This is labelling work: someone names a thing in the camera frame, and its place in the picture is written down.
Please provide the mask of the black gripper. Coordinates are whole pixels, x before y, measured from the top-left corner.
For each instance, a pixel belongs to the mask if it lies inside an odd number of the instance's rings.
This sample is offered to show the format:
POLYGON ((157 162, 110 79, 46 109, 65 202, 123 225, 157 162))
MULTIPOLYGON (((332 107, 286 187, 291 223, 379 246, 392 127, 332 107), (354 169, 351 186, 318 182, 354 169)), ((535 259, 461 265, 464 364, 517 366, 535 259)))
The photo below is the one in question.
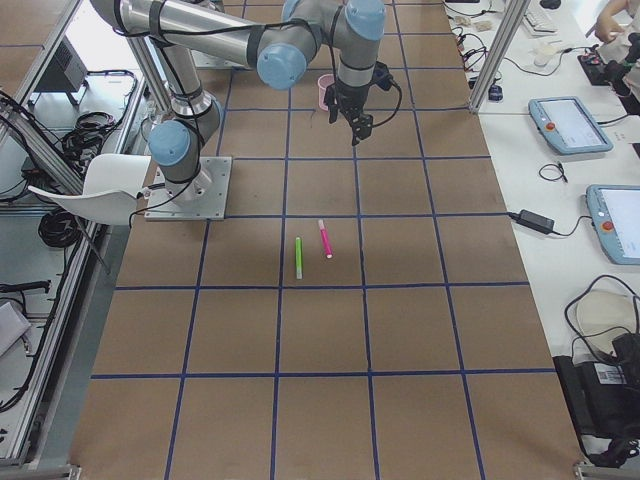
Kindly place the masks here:
POLYGON ((373 116, 364 112, 368 90, 368 85, 352 87, 344 82, 334 82, 324 93, 329 123, 335 123, 339 113, 351 123, 352 146, 369 138, 373 130, 373 116))

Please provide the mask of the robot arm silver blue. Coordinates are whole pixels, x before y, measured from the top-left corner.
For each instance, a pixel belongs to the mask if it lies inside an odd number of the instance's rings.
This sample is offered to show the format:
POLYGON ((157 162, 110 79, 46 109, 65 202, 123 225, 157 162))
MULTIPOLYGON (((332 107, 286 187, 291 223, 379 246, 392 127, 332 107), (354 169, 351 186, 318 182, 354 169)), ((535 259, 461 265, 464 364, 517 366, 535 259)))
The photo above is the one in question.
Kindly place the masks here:
POLYGON ((148 144, 169 194, 178 200, 208 187, 200 153, 223 115, 202 86, 195 51, 251 68, 269 87, 288 90, 321 46, 335 48, 339 61, 326 94, 330 118, 344 116, 354 144, 375 127, 364 108, 384 35, 386 10, 380 1, 288 1, 276 23, 255 23, 194 1, 95 1, 92 6, 117 33, 149 39, 159 57, 174 117, 151 132, 148 144))

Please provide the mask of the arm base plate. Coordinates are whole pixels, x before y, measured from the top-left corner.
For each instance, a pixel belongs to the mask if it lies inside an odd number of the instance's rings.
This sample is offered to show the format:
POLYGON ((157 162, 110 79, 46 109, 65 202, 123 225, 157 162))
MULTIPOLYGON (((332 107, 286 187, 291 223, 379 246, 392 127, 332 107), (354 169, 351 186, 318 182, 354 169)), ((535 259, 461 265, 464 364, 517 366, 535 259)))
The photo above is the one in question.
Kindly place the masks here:
POLYGON ((232 163, 229 156, 201 157, 200 171, 188 186, 168 182, 157 167, 154 184, 164 186, 151 191, 144 217, 149 221, 223 220, 232 163))

